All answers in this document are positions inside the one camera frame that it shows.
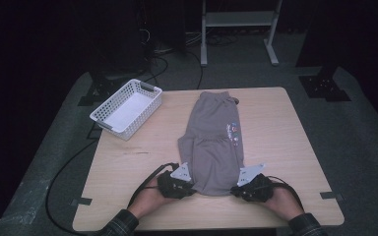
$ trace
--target gray carpet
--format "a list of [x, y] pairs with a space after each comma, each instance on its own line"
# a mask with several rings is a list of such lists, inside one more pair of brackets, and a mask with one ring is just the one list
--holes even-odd
[[[315, 75], [320, 68], [294, 66], [304, 34], [276, 34], [278, 67], [271, 65], [263, 37], [243, 35], [229, 46], [208, 47], [209, 65], [203, 69], [200, 89], [285, 88], [328, 182], [335, 193], [345, 198], [339, 202], [345, 223], [327, 231], [330, 235], [378, 235], [377, 113], [357, 80], [342, 68], [337, 70], [334, 80], [351, 101], [308, 98], [298, 76]], [[199, 56], [199, 46], [188, 50]], [[161, 58], [168, 62], [168, 67], [157, 77], [160, 88], [196, 89], [201, 68], [195, 56], [172, 53]], [[163, 61], [154, 59], [152, 72], [156, 74], [164, 66]], [[138, 79], [151, 76], [147, 73]], [[83, 74], [66, 97], [0, 221], [0, 235], [70, 235], [48, 219], [45, 196], [52, 178], [75, 157], [54, 182], [48, 205], [54, 220], [71, 230], [75, 200], [82, 194], [95, 153], [97, 141], [93, 142], [99, 134], [89, 118], [98, 103], [78, 106], [91, 83], [90, 75]], [[278, 234], [285, 235], [287, 231], [278, 230]], [[234, 231], [233, 235], [243, 235], [243, 232]]]

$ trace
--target person's left hand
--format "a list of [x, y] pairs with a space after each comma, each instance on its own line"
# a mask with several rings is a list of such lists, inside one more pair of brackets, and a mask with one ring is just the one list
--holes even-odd
[[177, 199], [167, 199], [157, 188], [158, 177], [150, 181], [143, 189], [134, 202], [128, 207], [128, 210], [133, 213], [138, 219], [155, 211], [159, 207], [177, 201]]

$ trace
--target shelf leg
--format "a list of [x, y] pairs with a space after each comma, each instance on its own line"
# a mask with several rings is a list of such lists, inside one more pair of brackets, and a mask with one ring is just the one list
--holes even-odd
[[273, 38], [275, 36], [276, 26], [278, 25], [278, 19], [279, 19], [279, 14], [280, 14], [281, 7], [282, 7], [282, 1], [283, 0], [278, 1], [278, 5], [276, 7], [275, 13], [273, 14], [272, 26], [270, 28], [269, 37], [264, 39], [266, 50], [269, 54], [270, 61], [271, 61], [273, 66], [279, 65], [279, 60], [278, 60], [278, 57], [276, 56], [275, 50], [273, 49], [272, 42], [273, 42]]
[[206, 0], [202, 3], [202, 41], [201, 41], [201, 66], [206, 67], [208, 65], [207, 57], [207, 3]]

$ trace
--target gray garment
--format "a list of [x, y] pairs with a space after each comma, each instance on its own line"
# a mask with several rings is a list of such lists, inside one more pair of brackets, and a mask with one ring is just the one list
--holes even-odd
[[235, 98], [227, 91], [202, 92], [178, 140], [182, 163], [188, 162], [193, 189], [203, 195], [229, 195], [238, 181], [244, 153]]

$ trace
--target black tape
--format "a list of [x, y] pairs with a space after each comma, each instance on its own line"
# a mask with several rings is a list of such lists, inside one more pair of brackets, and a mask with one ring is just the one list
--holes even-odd
[[92, 199], [85, 199], [85, 198], [79, 198], [78, 199], [78, 205], [90, 206], [91, 203], [92, 203]]
[[78, 206], [78, 200], [72, 200], [72, 202], [70, 202], [70, 206], [77, 207]]
[[320, 193], [323, 200], [336, 199], [337, 201], [343, 201], [345, 198], [341, 194], [335, 194], [334, 192], [323, 192]]

